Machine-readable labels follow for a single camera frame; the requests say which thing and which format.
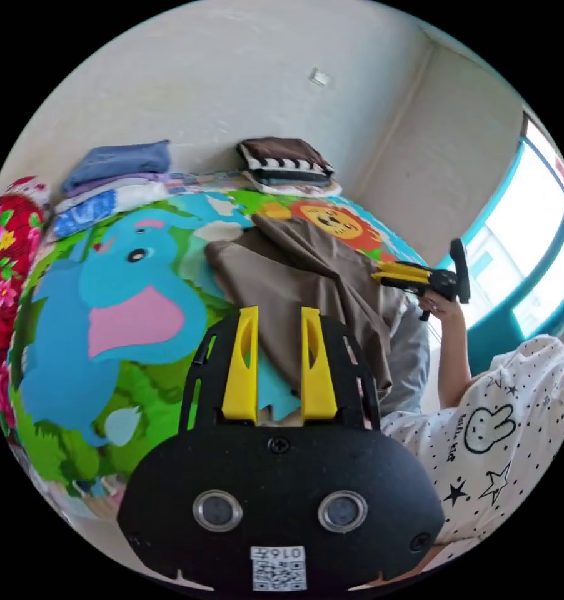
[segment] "child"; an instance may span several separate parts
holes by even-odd
[[[439,412],[394,412],[382,433],[421,461],[445,512],[432,550],[404,579],[453,559],[526,499],[564,439],[564,345],[538,336],[472,378],[459,304],[429,292],[420,308],[442,323]],[[370,586],[388,583],[381,577]]]

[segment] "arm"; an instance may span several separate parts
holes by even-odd
[[[471,384],[468,336],[461,310],[442,320],[438,398],[440,407],[454,408]]]
[[[432,313],[442,324],[438,399],[441,409],[454,408],[467,389],[486,373],[481,373],[473,379],[471,377],[468,363],[468,328],[459,304],[428,291],[420,299],[420,308]]]

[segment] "light switch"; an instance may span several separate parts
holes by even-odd
[[[317,67],[311,72],[310,80],[319,86],[325,88],[330,83],[330,75],[326,75],[323,71],[320,71]]]

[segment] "cartoon lion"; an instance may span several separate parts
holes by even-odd
[[[290,206],[293,216],[306,219],[320,229],[341,239],[353,250],[372,252],[380,248],[380,234],[367,222],[346,208],[323,202],[295,202]]]

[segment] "blue elephant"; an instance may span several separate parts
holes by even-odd
[[[89,309],[78,294],[80,259],[88,234],[69,258],[55,261],[37,286],[33,301],[44,299],[36,337],[25,349],[20,385],[24,410],[35,423],[50,421],[79,431],[90,446],[108,443],[93,421],[111,398],[119,363],[93,362],[88,355]]]
[[[207,323],[197,293],[176,273],[171,227],[202,223],[160,209],[134,212],[103,236],[82,265],[78,291],[90,308],[89,352],[112,359],[169,364],[198,346]]]
[[[55,261],[36,288],[44,299],[35,339],[25,350],[20,390],[33,421],[79,431],[93,447],[124,445],[139,419],[115,411],[106,438],[93,422],[111,399],[122,360],[169,364],[193,352],[206,328],[199,296],[175,275],[170,227],[196,229],[195,217],[147,209],[114,223],[81,262],[87,233]]]

